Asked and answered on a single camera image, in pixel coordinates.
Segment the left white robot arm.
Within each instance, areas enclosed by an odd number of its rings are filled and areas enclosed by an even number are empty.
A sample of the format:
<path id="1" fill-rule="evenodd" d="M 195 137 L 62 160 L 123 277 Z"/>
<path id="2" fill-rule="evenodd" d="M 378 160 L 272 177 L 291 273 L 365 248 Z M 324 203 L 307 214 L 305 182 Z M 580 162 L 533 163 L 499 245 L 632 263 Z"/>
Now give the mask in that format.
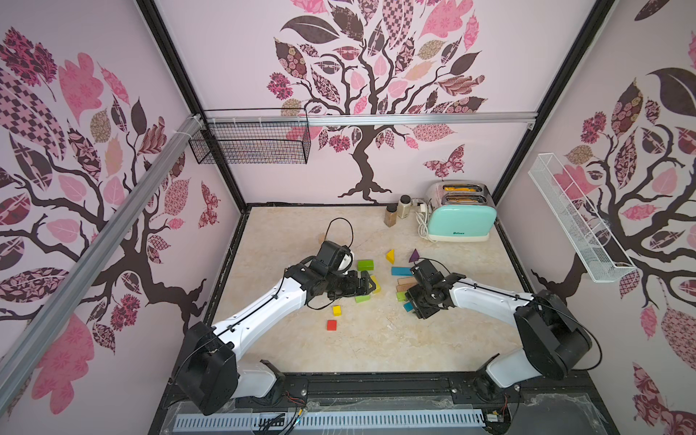
<path id="1" fill-rule="evenodd" d="M 377 285 L 366 271 L 320 273 L 305 264 L 290 266 L 266 295 L 213 326 L 194 324 L 185 335 L 172 381 L 205 416 L 233 399 L 268 398 L 275 402 L 285 376 L 270 362 L 247 364 L 245 353 L 286 316 L 313 297 L 370 295 Z"/>

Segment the natural wood block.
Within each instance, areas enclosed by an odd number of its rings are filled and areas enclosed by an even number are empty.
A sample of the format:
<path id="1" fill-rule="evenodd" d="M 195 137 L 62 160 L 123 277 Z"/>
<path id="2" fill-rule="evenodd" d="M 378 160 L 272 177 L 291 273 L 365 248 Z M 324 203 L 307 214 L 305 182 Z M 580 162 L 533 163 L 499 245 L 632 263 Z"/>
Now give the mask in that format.
<path id="1" fill-rule="evenodd" d="M 397 293 L 405 293 L 415 286 L 416 286 L 415 283 L 407 283 L 407 284 L 398 285 L 398 286 L 396 286 L 396 292 Z"/>
<path id="2" fill-rule="evenodd" d="M 415 285 L 417 283 L 414 277 L 404 277 L 397 280 L 399 286 L 403 285 Z"/>

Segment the yellow triangle block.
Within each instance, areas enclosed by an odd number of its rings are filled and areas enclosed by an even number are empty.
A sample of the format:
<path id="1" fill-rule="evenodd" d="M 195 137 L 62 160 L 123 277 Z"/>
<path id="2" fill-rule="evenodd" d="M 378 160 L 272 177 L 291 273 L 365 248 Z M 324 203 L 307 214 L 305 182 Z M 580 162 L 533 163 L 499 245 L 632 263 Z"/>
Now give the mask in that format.
<path id="1" fill-rule="evenodd" d="M 385 257 L 392 265 L 395 264 L 395 250 L 394 249 L 391 249 L 390 251 L 388 251 Z"/>

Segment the teal long block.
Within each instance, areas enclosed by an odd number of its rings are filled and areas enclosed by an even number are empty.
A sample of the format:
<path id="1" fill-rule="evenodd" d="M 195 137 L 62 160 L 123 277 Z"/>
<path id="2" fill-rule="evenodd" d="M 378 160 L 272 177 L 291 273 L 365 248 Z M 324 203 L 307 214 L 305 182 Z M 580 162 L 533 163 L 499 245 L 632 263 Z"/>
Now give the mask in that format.
<path id="1" fill-rule="evenodd" d="M 391 275 L 393 277 L 411 277 L 413 272 L 407 266 L 392 266 Z"/>

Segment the yellow rectangular block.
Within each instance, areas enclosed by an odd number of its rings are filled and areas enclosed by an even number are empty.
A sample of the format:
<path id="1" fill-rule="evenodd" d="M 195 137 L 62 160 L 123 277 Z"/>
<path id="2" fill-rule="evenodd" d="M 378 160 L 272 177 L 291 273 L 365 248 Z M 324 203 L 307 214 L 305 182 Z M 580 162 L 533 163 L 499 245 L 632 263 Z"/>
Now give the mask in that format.
<path id="1" fill-rule="evenodd" d="M 372 280 L 374 287 L 375 287 L 375 289 L 372 291 L 372 294 L 373 295 L 379 294 L 382 290 L 382 287 L 380 285 L 378 278 L 375 277 L 374 275 L 371 275 L 370 277 L 371 277 L 371 280 Z"/>

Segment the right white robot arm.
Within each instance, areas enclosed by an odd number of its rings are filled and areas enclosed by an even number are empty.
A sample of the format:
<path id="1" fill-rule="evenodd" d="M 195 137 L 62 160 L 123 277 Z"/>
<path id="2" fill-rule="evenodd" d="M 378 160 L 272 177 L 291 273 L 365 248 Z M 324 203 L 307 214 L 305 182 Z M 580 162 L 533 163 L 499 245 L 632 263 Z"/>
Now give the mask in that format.
<path id="1" fill-rule="evenodd" d="M 483 286 L 462 274 L 443 275 L 428 262 L 411 273 L 416 285 L 407 291 L 407 298 L 418 318 L 462 308 L 517 328 L 520 348 L 491 357 L 476 371 L 481 394 L 538 377 L 561 381 L 592 349 L 592 335 L 549 291 L 529 294 Z"/>

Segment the purple triangle block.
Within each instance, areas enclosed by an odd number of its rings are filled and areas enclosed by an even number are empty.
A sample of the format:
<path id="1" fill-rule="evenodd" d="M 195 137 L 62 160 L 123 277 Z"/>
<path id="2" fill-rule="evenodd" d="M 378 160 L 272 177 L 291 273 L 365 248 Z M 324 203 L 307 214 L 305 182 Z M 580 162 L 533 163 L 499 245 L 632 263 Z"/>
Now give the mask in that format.
<path id="1" fill-rule="evenodd" d="M 417 249 L 414 249 L 414 250 L 413 250 L 413 253 L 411 253 L 411 255 L 410 255 L 409 262 L 410 262 L 410 263 L 415 263 L 415 262 L 417 262 L 417 261 L 420 260 L 420 259 L 421 259 L 421 256 L 420 256 L 418 250 L 417 250 Z"/>

